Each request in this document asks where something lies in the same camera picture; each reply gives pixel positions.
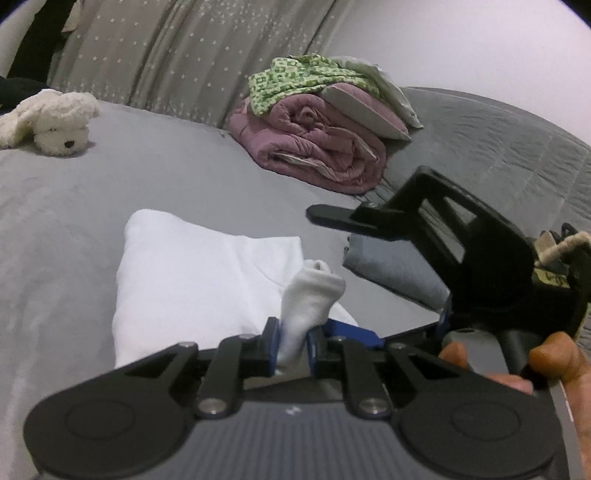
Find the person's right hand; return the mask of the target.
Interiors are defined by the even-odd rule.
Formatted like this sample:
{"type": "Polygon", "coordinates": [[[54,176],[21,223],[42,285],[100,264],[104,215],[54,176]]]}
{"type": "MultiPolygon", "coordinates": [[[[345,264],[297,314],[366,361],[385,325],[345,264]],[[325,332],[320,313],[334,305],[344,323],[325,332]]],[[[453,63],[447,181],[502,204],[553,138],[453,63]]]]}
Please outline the person's right hand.
{"type": "MultiPolygon", "coordinates": [[[[461,342],[452,342],[446,346],[439,358],[469,369],[468,350],[461,342]]],[[[550,335],[541,346],[531,350],[529,365],[546,378],[562,382],[579,439],[581,462],[586,479],[590,479],[591,382],[590,362],[586,354],[566,333],[557,332],[550,335]]],[[[519,375],[495,373],[485,376],[523,393],[533,394],[532,382],[519,375]]]]}

